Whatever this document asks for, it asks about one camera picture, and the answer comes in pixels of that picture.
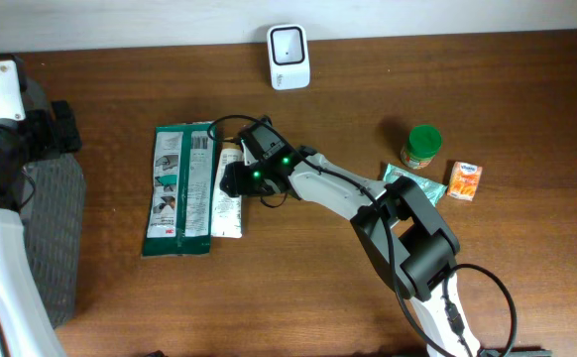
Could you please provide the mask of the white tube tan cap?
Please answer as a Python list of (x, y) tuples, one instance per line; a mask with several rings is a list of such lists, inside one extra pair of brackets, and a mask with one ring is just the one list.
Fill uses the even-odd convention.
[(220, 188), (228, 164), (241, 162), (243, 153), (236, 144), (224, 143), (218, 159), (211, 215), (211, 235), (218, 238), (241, 238), (242, 198), (230, 197)]

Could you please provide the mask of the green white package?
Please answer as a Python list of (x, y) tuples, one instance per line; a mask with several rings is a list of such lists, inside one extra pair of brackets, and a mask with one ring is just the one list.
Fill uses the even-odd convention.
[(215, 132), (208, 122), (161, 126), (153, 149), (153, 195), (144, 258), (210, 251)]

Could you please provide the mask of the green lid jar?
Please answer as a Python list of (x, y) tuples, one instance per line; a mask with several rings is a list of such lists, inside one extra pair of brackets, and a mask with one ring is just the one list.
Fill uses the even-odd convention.
[(409, 168), (420, 170), (427, 167), (442, 146), (439, 131), (431, 125), (412, 128), (401, 150), (401, 160)]

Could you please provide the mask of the teal wipes packet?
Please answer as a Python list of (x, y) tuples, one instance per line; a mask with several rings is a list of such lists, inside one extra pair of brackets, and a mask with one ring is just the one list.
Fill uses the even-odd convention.
[(392, 164), (386, 165), (382, 180), (393, 183), (401, 177), (413, 180), (421, 188), (433, 206), (436, 206), (447, 190), (447, 186), (442, 183), (417, 176)]

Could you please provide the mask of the orange small packet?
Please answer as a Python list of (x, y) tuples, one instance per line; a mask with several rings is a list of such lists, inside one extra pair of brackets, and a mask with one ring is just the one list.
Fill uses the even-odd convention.
[(456, 199), (472, 201), (482, 172), (481, 166), (456, 162), (451, 171), (446, 194)]

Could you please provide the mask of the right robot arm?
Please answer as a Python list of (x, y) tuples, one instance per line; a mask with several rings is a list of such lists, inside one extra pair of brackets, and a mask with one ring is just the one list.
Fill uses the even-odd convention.
[(456, 288), (460, 244), (418, 184), (357, 176), (310, 147), (291, 145), (267, 116), (247, 122), (230, 140), (244, 158), (226, 167), (221, 189), (232, 197), (290, 195), (348, 220), (429, 355), (476, 355), (481, 344)]

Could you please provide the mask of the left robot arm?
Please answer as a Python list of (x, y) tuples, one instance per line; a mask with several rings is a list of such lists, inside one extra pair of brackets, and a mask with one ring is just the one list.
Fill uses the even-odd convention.
[(85, 178), (75, 115), (0, 56), (0, 356), (62, 356), (75, 312)]

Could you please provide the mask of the grey plastic basket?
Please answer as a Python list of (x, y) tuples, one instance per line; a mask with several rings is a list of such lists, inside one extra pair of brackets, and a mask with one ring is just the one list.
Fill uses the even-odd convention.
[(72, 154), (25, 165), (16, 194), (32, 275), (53, 328), (75, 314), (86, 182)]

